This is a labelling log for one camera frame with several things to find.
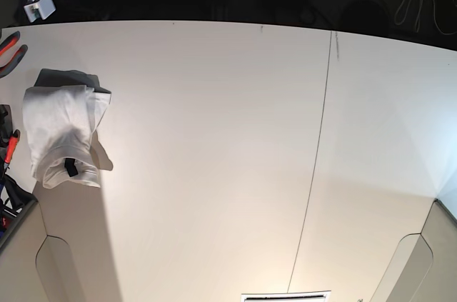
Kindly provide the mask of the white printed t-shirt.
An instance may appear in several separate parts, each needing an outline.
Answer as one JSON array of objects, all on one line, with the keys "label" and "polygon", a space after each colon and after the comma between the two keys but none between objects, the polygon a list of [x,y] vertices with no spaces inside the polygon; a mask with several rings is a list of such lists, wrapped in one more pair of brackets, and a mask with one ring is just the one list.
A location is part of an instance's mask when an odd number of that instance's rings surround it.
[{"label": "white printed t-shirt", "polygon": [[44,188],[67,181],[101,186],[91,143],[110,102],[109,92],[86,85],[26,90],[22,115],[31,174]]}]

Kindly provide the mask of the white vent grille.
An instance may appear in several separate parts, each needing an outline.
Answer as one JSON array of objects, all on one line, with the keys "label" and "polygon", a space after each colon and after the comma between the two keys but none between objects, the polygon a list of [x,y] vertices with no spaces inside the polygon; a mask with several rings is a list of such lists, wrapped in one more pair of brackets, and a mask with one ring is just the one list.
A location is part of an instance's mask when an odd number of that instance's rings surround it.
[{"label": "white vent grille", "polygon": [[242,294],[240,302],[328,302],[330,291]]}]

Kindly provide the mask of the orange handled tool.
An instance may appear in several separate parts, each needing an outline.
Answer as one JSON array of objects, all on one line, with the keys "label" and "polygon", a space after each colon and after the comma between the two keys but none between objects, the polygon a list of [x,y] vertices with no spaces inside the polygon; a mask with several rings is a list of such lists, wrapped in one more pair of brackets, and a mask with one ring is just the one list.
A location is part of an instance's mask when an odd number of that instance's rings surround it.
[{"label": "orange handled tool", "polygon": [[6,173],[7,169],[10,166],[15,149],[20,140],[20,136],[21,136],[21,132],[20,132],[20,130],[17,129],[12,133],[12,135],[9,138],[8,146],[6,148],[6,155],[4,158],[4,170],[3,170],[4,173]]}]

